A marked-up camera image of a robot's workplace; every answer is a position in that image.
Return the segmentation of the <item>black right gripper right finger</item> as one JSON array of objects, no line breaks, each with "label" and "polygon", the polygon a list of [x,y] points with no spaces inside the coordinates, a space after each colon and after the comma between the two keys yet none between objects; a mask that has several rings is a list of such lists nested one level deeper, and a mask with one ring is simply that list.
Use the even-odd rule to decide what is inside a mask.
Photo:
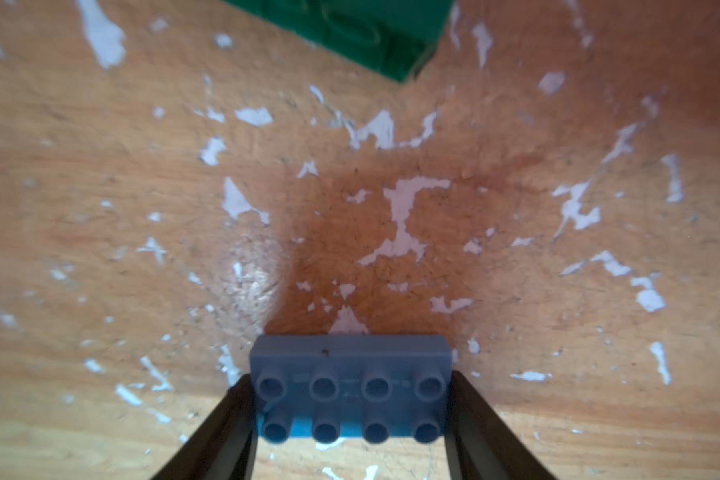
[{"label": "black right gripper right finger", "polygon": [[459,371],[451,376],[444,441],[452,479],[555,480]]}]

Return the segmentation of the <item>dark green lego plate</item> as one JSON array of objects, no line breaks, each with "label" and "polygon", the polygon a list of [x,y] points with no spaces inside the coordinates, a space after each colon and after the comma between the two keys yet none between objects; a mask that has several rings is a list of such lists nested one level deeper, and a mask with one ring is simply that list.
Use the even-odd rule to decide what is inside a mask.
[{"label": "dark green lego plate", "polygon": [[432,59],[447,0],[231,0],[231,5],[389,80],[404,83]]}]

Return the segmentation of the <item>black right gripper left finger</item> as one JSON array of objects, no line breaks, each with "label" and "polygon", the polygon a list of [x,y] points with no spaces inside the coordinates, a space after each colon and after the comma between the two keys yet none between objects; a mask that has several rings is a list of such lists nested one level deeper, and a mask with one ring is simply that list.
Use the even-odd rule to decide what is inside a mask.
[{"label": "black right gripper left finger", "polygon": [[257,449],[254,390],[243,375],[153,480],[249,480]]}]

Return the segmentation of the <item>light blue lego plate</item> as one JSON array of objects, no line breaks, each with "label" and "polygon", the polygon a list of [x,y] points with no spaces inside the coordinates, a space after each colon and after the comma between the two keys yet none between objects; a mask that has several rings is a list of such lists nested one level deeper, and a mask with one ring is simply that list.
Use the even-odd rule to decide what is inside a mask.
[{"label": "light blue lego plate", "polygon": [[265,335],[249,354],[258,433],[272,444],[443,435],[452,352],[437,335]]}]

